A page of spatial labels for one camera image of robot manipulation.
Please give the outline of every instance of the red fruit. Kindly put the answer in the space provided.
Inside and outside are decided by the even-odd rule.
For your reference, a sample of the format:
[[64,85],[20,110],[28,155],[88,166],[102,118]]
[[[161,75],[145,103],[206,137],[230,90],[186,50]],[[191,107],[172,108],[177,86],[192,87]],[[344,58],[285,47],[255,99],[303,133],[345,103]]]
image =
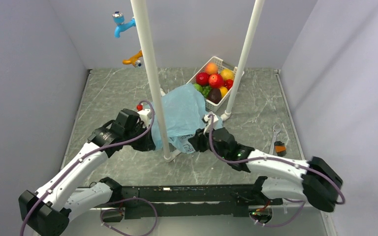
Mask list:
[[209,86],[211,86],[211,88],[219,89],[222,86],[224,86],[224,79],[222,79],[222,76],[220,74],[212,74],[209,77],[208,82],[209,82]]
[[225,81],[225,87],[230,90],[232,88],[232,85],[234,84],[233,80],[226,80]]
[[196,75],[196,83],[201,86],[208,85],[209,75],[206,72],[201,72]]

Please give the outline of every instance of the yellow lemon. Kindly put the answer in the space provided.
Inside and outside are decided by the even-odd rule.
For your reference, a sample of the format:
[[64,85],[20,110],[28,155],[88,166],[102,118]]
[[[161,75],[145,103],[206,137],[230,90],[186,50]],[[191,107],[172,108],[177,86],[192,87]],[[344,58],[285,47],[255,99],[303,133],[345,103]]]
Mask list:
[[222,78],[224,79],[224,81],[234,80],[234,73],[230,69],[224,69],[224,70],[221,71],[220,74],[221,74]]
[[223,99],[224,96],[228,93],[228,89],[226,87],[222,86],[220,88],[220,91],[221,91],[221,98]]

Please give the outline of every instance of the red apple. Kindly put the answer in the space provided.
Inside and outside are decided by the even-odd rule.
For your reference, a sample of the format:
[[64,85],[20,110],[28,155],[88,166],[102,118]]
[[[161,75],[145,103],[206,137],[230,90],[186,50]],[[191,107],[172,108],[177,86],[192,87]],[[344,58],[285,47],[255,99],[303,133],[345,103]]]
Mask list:
[[211,86],[211,88],[219,89],[222,86],[224,86],[224,79],[222,79],[222,76],[220,74],[212,74],[209,77],[208,82],[209,82],[209,86]]
[[208,85],[209,75],[206,72],[201,72],[196,75],[196,83],[201,86]]

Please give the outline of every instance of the orange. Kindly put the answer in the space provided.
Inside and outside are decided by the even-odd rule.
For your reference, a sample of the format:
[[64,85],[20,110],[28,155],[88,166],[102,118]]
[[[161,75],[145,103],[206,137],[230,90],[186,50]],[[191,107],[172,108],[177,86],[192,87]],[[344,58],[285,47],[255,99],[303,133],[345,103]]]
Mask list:
[[228,89],[224,86],[220,88],[221,91],[221,98],[224,98],[224,96],[228,93]]
[[218,66],[215,63],[210,62],[206,64],[205,72],[208,73],[208,75],[218,74]]

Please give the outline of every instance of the plastic fruit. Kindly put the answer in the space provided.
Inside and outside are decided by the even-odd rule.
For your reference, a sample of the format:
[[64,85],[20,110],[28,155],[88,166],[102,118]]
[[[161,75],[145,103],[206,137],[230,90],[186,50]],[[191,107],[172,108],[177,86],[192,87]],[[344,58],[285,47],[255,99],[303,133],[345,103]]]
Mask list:
[[203,97],[207,97],[208,96],[208,94],[209,94],[209,91],[211,91],[211,86],[204,86],[203,87],[203,91],[202,91],[202,95],[203,95]]
[[196,83],[201,86],[208,85],[209,75],[206,72],[200,72],[196,75]]
[[226,80],[225,81],[225,87],[230,90],[232,88],[232,85],[234,84],[233,80]]
[[210,62],[210,63],[206,64],[205,72],[208,73],[208,75],[217,74],[218,73],[218,66],[215,63]]
[[193,86],[195,87],[196,90],[198,90],[199,92],[202,93],[203,87],[201,85],[199,85],[199,84],[193,84]]
[[220,88],[221,91],[221,97],[224,97],[228,93],[228,89],[224,86]]
[[222,86],[224,86],[224,80],[222,79],[222,76],[220,74],[212,74],[209,76],[209,86],[212,88],[219,89]]
[[210,100],[211,102],[213,102],[215,104],[218,104],[222,99],[221,90],[219,88],[211,89],[211,91],[209,91],[208,97],[206,97],[206,99]]
[[220,75],[222,76],[224,81],[234,80],[234,73],[230,69],[225,68],[224,70],[221,71]]

